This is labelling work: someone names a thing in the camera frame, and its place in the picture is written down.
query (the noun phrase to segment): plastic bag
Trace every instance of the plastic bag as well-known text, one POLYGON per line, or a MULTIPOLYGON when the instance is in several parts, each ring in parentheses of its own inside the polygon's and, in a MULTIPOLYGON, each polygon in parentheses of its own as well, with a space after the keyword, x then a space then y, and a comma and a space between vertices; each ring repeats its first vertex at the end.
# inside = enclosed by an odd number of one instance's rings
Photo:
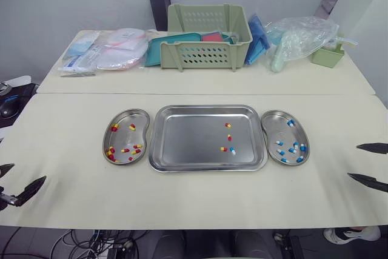
POLYGON ((278 48, 272 61, 272 70, 279 72, 284 62, 305 58, 334 38, 338 24, 315 16, 284 18, 269 24, 267 37, 278 48))
POLYGON ((96 60, 97 69, 124 70, 139 64, 148 49, 148 42, 143 42, 135 50, 115 49, 105 47, 96 60))
POLYGON ((98 38, 99 34, 99 30, 86 33, 70 45, 63 58, 67 59, 73 56, 81 56, 90 48, 96 38, 98 38))
POLYGON ((63 61, 59 71, 69 72, 72 75, 94 73, 96 70, 96 59, 101 54, 104 46, 92 45, 83 55, 73 56, 63 61))
POLYGON ((146 32, 143 30, 119 29, 108 35, 105 45, 116 49, 136 50, 146 41, 146 32))
POLYGON ((266 32, 257 14, 252 15, 248 21, 248 25, 252 34, 252 42, 249 44, 245 63, 251 65, 269 49, 270 44, 268 43, 266 32))

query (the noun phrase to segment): teal tray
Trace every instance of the teal tray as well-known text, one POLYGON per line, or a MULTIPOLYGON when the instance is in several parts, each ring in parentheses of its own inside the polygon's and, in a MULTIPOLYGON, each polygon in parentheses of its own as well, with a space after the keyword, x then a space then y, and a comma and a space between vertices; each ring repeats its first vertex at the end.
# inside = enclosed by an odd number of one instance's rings
POLYGON ((147 61, 145 66, 160 65, 160 44, 166 42, 173 44, 175 42, 200 42, 201 35, 199 33, 184 33, 174 36, 163 36, 162 38, 155 38, 150 41, 150 46, 147 51, 147 61))

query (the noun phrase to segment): blue packet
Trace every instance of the blue packet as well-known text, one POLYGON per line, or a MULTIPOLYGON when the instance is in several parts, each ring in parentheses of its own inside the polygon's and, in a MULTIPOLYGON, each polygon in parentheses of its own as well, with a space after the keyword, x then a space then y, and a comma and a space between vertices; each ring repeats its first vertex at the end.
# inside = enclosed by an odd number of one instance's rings
POLYGON ((261 21, 256 14, 252 15, 249 19, 248 25, 253 40, 249 44, 245 64, 251 65, 270 48, 270 44, 268 43, 267 35, 261 21))

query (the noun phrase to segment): green plastic basket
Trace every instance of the green plastic basket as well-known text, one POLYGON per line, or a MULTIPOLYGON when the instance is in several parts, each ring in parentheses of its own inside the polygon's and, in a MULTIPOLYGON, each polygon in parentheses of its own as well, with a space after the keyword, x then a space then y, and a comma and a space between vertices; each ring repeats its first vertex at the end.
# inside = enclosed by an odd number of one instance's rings
POLYGON ((208 33, 222 31, 238 35, 236 44, 228 42, 161 43, 161 67, 231 68, 244 65, 252 35, 244 9, 239 5, 180 5, 169 6, 169 34, 208 33))

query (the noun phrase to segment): white package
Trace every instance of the white package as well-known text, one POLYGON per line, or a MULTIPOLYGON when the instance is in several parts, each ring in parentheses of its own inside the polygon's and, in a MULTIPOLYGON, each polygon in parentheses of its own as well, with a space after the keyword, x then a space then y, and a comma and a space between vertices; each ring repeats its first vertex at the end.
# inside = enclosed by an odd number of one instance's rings
POLYGON ((96 60, 97 69, 100 70, 124 70, 137 64, 148 49, 145 41, 135 50, 124 50, 105 47, 96 60))
POLYGON ((147 41, 146 32, 138 29, 119 29, 108 35, 106 46, 135 50, 147 41))
POLYGON ((59 71, 71 73, 93 73, 96 70, 96 58, 101 54, 103 45, 92 45, 83 55, 74 56, 63 61, 59 71))

